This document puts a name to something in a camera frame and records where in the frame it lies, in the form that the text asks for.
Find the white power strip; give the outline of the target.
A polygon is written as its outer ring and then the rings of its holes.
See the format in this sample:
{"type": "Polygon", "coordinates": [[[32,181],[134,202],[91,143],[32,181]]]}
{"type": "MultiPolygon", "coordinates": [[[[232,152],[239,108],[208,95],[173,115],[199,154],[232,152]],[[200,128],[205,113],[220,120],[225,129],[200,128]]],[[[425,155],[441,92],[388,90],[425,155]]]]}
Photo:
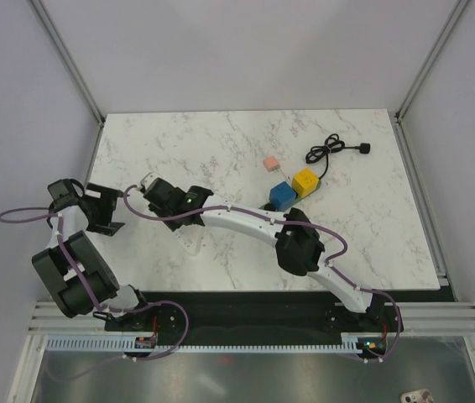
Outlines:
{"type": "Polygon", "coordinates": [[[201,250],[205,228],[191,225],[182,226],[175,231],[179,245],[191,256],[197,256],[201,250]]]}

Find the pink plug adapter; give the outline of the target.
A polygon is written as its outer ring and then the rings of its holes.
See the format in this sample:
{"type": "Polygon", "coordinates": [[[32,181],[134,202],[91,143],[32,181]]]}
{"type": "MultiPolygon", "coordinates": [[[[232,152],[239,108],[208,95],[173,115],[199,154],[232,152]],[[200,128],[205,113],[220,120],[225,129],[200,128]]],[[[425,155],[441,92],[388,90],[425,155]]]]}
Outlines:
{"type": "Polygon", "coordinates": [[[273,172],[280,168],[279,161],[274,156],[266,157],[263,161],[263,165],[268,172],[273,172]]]}

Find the blue cube socket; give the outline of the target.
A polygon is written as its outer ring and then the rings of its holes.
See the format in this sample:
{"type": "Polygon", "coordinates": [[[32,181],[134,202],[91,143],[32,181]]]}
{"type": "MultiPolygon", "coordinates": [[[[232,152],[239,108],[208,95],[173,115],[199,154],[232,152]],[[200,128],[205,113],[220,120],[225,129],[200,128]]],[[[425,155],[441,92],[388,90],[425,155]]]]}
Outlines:
{"type": "Polygon", "coordinates": [[[269,203],[277,212],[283,212],[291,208],[296,198],[297,193],[286,181],[279,183],[269,192],[269,203]]]}

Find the green power strip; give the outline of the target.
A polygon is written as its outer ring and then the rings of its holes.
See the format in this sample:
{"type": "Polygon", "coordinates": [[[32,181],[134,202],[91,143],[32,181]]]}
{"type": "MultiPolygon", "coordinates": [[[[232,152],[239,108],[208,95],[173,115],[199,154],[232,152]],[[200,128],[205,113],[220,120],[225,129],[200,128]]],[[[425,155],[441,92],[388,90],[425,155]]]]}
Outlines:
{"type": "Polygon", "coordinates": [[[286,212],[303,198],[287,181],[280,182],[269,191],[269,199],[259,208],[269,212],[286,212]]]}

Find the yellow cube socket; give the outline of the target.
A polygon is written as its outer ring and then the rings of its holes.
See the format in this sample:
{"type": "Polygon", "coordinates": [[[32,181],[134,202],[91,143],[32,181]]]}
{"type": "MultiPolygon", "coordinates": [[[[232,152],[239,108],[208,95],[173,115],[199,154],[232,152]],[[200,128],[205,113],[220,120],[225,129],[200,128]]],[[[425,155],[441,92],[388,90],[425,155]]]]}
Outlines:
{"type": "Polygon", "coordinates": [[[291,187],[300,198],[305,198],[314,192],[320,183],[318,176],[309,168],[304,168],[295,174],[291,187]]]}

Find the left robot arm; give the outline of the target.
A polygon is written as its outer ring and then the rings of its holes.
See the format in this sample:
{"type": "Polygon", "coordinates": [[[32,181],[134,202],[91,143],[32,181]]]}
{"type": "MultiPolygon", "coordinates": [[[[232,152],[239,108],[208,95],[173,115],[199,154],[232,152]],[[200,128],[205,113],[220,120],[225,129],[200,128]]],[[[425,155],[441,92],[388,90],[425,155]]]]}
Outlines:
{"type": "Polygon", "coordinates": [[[124,314],[135,330],[149,327],[152,308],[134,287],[118,284],[88,237],[111,237],[124,226],[112,220],[123,193],[92,183],[83,186],[75,179],[57,180],[48,185],[48,192],[51,240],[32,258],[32,265],[55,304],[69,318],[104,311],[107,317],[124,314]]]}

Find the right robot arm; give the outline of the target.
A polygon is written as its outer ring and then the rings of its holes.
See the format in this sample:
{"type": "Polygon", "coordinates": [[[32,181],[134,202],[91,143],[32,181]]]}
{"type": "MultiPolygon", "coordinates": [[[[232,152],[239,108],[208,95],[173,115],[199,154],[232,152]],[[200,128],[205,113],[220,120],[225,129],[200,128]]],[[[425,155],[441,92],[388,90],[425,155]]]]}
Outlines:
{"type": "Polygon", "coordinates": [[[384,319],[386,297],[351,280],[333,262],[348,251],[347,241],[329,228],[310,222],[300,209],[287,212],[252,209],[211,190],[192,186],[183,191],[156,174],[140,181],[140,192],[153,219],[173,233],[184,228],[222,228],[249,236],[274,248],[278,266],[299,277],[310,277],[353,313],[355,324],[373,330],[384,319]]]}

